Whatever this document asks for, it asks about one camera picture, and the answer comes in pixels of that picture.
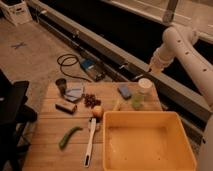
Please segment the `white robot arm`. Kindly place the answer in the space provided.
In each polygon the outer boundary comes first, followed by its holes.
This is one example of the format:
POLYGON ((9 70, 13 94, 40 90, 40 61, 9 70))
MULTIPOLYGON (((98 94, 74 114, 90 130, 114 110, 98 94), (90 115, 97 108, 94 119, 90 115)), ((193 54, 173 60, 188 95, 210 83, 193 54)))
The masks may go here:
POLYGON ((169 26, 162 40, 151 57, 149 71, 159 73, 177 58, 204 97, 212 114, 203 134, 196 171, 213 171, 213 65, 193 47, 198 36, 191 27, 169 26))

